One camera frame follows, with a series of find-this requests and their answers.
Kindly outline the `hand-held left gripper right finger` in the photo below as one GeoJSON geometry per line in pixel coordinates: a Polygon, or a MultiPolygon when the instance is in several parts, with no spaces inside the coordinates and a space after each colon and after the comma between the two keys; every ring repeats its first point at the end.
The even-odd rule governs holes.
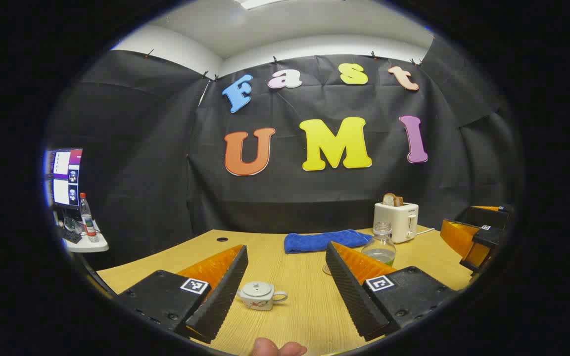
{"type": "Polygon", "coordinates": [[[458,295],[420,268],[396,270],[337,242],[328,243],[326,264],[366,341],[423,320],[458,295]]]}

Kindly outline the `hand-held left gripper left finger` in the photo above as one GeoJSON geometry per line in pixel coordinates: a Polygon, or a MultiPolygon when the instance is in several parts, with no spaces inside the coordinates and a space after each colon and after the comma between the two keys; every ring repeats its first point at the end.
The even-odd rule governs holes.
{"type": "Polygon", "coordinates": [[[181,272],[157,270],[116,300],[153,326],[211,343],[228,315],[247,264],[247,247],[233,246],[181,272]]]}

